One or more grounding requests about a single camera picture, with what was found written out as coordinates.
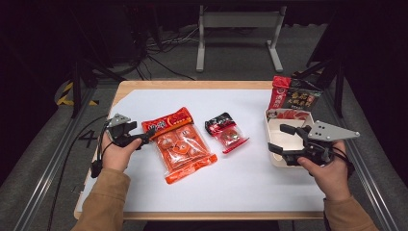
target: metal bracket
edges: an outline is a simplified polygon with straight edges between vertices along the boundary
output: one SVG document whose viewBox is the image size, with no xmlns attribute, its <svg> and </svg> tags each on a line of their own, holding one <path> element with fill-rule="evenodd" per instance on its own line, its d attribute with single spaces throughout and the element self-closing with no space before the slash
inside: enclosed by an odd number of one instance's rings
<svg viewBox="0 0 408 231">
<path fill-rule="evenodd" d="M 311 128 L 308 137 L 317 141 L 346 140 L 360 137 L 359 132 L 353 132 L 318 120 L 311 125 Z"/>
</svg>

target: candy bag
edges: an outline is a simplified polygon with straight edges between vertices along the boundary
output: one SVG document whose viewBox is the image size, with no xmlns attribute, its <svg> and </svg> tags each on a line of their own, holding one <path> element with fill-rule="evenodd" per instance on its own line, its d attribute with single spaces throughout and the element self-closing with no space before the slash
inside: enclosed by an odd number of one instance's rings
<svg viewBox="0 0 408 231">
<path fill-rule="evenodd" d="M 224 154 L 231 152 L 249 139 L 242 135 L 237 123 L 228 113 L 223 113 L 206 121 L 205 129 L 223 145 L 222 153 Z"/>
<path fill-rule="evenodd" d="M 151 138 L 157 145 L 167 172 L 165 180 L 172 184 L 202 167 L 217 161 L 217 155 L 209 148 L 195 129 L 187 108 L 174 114 L 141 123 L 143 131 L 156 129 Z"/>
</svg>

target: person's left hand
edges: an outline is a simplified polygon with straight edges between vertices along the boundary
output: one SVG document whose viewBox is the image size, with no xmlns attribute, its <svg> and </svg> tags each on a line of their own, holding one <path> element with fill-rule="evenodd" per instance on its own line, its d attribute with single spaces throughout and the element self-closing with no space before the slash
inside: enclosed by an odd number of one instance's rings
<svg viewBox="0 0 408 231">
<path fill-rule="evenodd" d="M 125 147 L 119 147 L 111 143 L 108 134 L 105 132 L 102 140 L 101 150 L 105 150 L 103 155 L 103 168 L 115 169 L 123 172 L 130 161 L 130 156 L 132 153 L 140 146 L 141 139 L 135 139 Z"/>
</svg>

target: red snack bag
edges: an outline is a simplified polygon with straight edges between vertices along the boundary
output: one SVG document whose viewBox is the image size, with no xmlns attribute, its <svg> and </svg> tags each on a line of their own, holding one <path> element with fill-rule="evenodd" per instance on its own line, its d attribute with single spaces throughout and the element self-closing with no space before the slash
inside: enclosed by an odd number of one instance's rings
<svg viewBox="0 0 408 231">
<path fill-rule="evenodd" d="M 165 179 L 172 184 L 202 167 L 217 161 L 193 125 L 186 108 L 174 114 L 141 123 L 144 132 L 152 127 L 156 134 L 151 138 L 159 149 L 166 165 Z"/>
<path fill-rule="evenodd" d="M 283 76 L 273 77 L 273 90 L 268 110 L 295 109 L 311 112 L 323 90 L 312 83 Z"/>
<path fill-rule="evenodd" d="M 223 145 L 222 153 L 224 154 L 231 152 L 249 139 L 242 135 L 234 119 L 227 113 L 206 121 L 205 129 Z"/>
</svg>

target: small red package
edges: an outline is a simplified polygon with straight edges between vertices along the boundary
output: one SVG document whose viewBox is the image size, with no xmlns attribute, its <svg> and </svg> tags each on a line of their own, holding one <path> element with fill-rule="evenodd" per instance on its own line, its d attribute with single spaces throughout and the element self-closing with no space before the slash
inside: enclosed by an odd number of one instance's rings
<svg viewBox="0 0 408 231">
<path fill-rule="evenodd" d="M 228 113 L 223 113 L 206 121 L 205 129 L 223 145 L 222 153 L 224 154 L 231 152 L 249 139 L 242 135 L 237 123 Z"/>
</svg>

